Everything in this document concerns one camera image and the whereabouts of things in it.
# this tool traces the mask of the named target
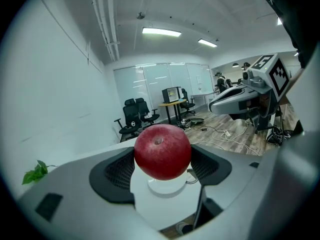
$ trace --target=black office chair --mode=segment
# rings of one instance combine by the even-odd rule
[[[191,99],[191,103],[189,103],[188,99],[188,94],[185,89],[181,89],[182,94],[183,94],[183,99],[186,100],[186,102],[180,103],[180,108],[185,109],[186,112],[184,112],[184,116],[187,116],[187,113],[193,114],[194,116],[196,115],[196,112],[194,110],[190,111],[190,108],[194,107],[196,104],[194,104],[194,98]]]
[[[145,100],[143,98],[136,98],[135,102],[138,105],[138,110],[140,113],[140,120],[145,123],[150,123],[150,125],[148,125],[147,127],[154,125],[155,120],[157,120],[160,117],[159,114],[156,114],[156,110],[158,110],[158,109],[157,108],[152,109],[152,111],[153,111],[152,117],[145,118],[145,116],[150,112],[148,109],[147,103],[145,102]]]
[[[125,127],[122,127],[120,123],[121,118],[114,120],[114,122],[118,122],[118,124],[121,127],[121,130],[119,131],[119,133],[122,135],[131,134],[131,136],[126,138],[125,140],[138,137],[138,134],[136,134],[136,132],[141,127],[141,121],[139,119],[138,105],[136,104],[133,98],[127,99],[124,102],[123,113],[125,117],[125,124],[126,124]]]

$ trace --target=red apple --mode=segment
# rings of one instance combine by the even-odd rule
[[[182,129],[156,124],[136,139],[134,159],[149,176],[162,181],[172,180],[180,176],[191,161],[190,142]]]

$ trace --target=chair armrest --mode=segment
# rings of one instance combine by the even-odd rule
[[[119,119],[117,119],[117,120],[114,120],[114,122],[118,122],[118,124],[120,125],[120,127],[121,127],[121,129],[122,129],[123,127],[122,127],[122,125],[121,125],[121,123],[120,123],[120,119],[121,119],[121,118],[119,118]]]

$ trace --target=glass wall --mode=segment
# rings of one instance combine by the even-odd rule
[[[143,98],[151,113],[152,109],[158,109],[158,122],[167,119],[166,109],[159,107],[164,102],[162,90],[184,88],[190,101],[192,95],[213,91],[209,67],[200,64],[161,63],[128,67],[114,70],[114,78],[121,104],[124,106],[128,99]],[[194,103],[195,107],[204,104],[202,98]],[[172,106],[169,112],[171,117],[175,115]]]

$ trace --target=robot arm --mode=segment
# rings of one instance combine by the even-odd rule
[[[280,99],[286,93],[290,77],[277,53],[262,55],[242,73],[241,84],[227,89],[210,104],[210,111],[229,114],[233,120],[251,119],[258,131],[267,129]],[[266,99],[267,107],[261,106]]]

